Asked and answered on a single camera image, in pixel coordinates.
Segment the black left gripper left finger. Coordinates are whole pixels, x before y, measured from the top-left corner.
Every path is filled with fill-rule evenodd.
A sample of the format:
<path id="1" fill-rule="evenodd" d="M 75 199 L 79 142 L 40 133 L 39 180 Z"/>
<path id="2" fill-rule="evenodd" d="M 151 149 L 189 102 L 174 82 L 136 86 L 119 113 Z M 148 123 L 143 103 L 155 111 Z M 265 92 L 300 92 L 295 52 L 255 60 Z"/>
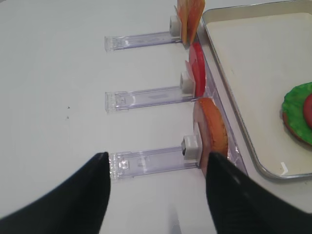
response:
<path id="1" fill-rule="evenodd" d="M 0 220 L 2 234 L 98 234 L 109 203 L 110 163 L 97 153 L 51 192 Z"/>

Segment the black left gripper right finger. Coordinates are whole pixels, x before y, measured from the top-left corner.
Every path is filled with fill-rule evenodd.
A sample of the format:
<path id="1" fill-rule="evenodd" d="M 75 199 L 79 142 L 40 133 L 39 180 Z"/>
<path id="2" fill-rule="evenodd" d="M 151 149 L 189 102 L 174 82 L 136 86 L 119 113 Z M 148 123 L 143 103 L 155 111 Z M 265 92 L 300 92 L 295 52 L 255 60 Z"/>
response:
<path id="1" fill-rule="evenodd" d="M 218 234 L 310 234 L 312 215 L 255 183 L 222 154 L 211 152 L 206 195 Z"/>

